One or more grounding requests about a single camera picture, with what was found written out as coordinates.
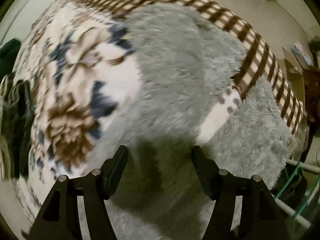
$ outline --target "dark green cloth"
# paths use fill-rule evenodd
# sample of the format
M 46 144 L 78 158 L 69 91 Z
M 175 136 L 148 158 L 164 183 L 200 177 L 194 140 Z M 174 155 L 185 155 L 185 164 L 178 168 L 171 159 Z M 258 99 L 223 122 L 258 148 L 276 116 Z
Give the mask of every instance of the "dark green cloth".
M 12 39 L 0 49 L 0 82 L 5 75 L 12 72 L 20 47 L 21 42 Z
M 1 82 L 0 92 L 0 137 L 5 138 L 4 149 L 9 152 L 10 175 L 18 178 L 28 176 L 28 155 L 31 148 L 30 134 L 34 119 L 34 107 L 28 81 L 18 80 L 13 85 L 15 73 L 6 75 Z

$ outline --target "gray fluffy blanket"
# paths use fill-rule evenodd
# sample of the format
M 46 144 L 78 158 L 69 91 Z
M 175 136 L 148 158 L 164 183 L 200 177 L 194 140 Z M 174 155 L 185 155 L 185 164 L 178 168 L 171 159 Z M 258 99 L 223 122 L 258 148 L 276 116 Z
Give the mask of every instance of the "gray fluffy blanket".
M 217 96 L 239 70 L 245 48 L 198 13 L 177 5 L 139 8 L 127 21 L 142 89 L 129 111 L 105 132 L 88 171 L 110 158 L 120 144 L 129 148 L 118 190 L 106 202 L 118 239 L 200 239 L 214 202 L 203 193 L 189 154 Z M 263 77 L 201 147 L 236 176 L 259 174 L 268 187 L 276 182 L 294 140 Z M 240 214 L 238 198 L 233 227 Z M 84 239 L 89 239 L 84 218 L 81 224 Z

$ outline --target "checkered bed sheet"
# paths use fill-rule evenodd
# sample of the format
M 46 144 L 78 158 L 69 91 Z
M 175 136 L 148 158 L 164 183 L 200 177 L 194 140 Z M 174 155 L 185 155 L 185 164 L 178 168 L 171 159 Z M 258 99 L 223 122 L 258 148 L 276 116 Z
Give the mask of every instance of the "checkered bed sheet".
M 273 94 L 281 110 L 281 117 L 296 134 L 303 116 L 303 103 L 290 89 L 275 55 L 252 26 L 230 10 L 212 0 L 68 0 L 100 12 L 111 11 L 125 18 L 135 8 L 157 2 L 175 3 L 198 11 L 205 19 L 237 37 L 247 49 L 241 70 L 233 76 L 240 96 L 244 99 L 259 76 L 264 75 L 272 85 Z

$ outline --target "flower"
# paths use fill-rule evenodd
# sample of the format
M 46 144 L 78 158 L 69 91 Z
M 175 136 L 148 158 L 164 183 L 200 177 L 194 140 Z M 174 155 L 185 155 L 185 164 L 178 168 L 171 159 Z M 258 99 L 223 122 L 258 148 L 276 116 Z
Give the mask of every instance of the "flower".
M 96 125 L 89 106 L 77 106 L 71 93 L 59 98 L 48 110 L 46 128 L 56 160 L 68 168 L 85 162 L 86 154 L 94 148 L 89 132 Z

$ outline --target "striped cloth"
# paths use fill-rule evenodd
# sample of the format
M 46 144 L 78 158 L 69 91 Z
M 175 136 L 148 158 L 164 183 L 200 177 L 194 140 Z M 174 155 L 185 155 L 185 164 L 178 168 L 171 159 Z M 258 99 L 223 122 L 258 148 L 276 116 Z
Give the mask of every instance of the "striped cloth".
M 264 75 L 272 85 L 273 94 L 281 110 L 281 117 L 296 134 L 303 116 L 303 103 L 295 97 L 285 79 L 275 55 L 252 26 L 212 0 L 67 0 L 100 12 L 111 11 L 125 18 L 137 7 L 161 3 L 176 3 L 198 11 L 205 19 L 228 31 L 247 48 L 243 65 L 233 80 L 244 99 L 259 76 Z

